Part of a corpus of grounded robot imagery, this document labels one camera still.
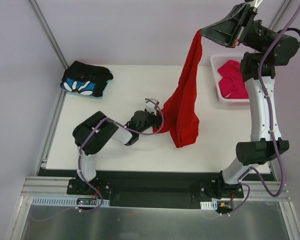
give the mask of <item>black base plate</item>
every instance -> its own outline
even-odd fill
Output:
[[[178,172],[120,172],[98,171],[90,183],[99,188],[103,198],[113,207],[200,209],[200,202],[209,202],[205,194],[217,177],[217,173]],[[69,181],[67,194],[94,195],[95,192],[80,182]],[[233,192],[235,198],[243,198],[243,191]]]

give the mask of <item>red sock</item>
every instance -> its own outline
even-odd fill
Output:
[[[199,119],[195,114],[197,70],[202,56],[198,30],[186,57],[178,87],[163,105],[164,126],[160,133],[170,131],[177,148],[194,144],[199,135]]]

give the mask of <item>red fabric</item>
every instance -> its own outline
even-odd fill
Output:
[[[178,87],[163,105],[164,125],[160,133],[170,131],[177,148],[194,144],[199,135],[199,119],[195,114],[197,70],[202,56],[198,30],[186,57]]]
[[[248,92],[242,80],[240,63],[229,60],[218,72],[223,77],[219,82],[220,92],[225,99],[248,99]]]

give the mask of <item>folded black garment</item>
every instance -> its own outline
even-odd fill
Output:
[[[103,66],[93,66],[75,61],[64,71],[61,88],[85,96],[101,97],[108,81],[114,76]]]

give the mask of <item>blue flower pattern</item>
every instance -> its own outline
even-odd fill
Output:
[[[90,81],[75,81],[71,78],[67,78],[62,84],[61,88],[68,92],[81,94],[84,96],[91,96],[95,88],[95,84]]]

